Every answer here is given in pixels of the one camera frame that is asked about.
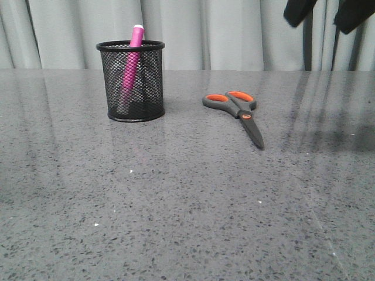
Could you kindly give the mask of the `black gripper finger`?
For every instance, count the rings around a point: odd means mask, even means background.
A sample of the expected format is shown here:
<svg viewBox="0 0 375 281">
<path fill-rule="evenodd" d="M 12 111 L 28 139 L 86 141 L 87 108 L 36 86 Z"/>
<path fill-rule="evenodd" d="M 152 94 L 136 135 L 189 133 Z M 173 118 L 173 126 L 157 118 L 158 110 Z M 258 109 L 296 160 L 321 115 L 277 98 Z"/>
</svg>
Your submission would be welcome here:
<svg viewBox="0 0 375 281">
<path fill-rule="evenodd" d="M 288 0 L 284 9 L 284 18 L 287 23 L 296 28 L 310 13 L 317 0 Z"/>
<path fill-rule="evenodd" d="M 345 0 L 340 5 L 334 24 L 344 34 L 349 34 L 374 14 L 374 0 Z"/>
</svg>

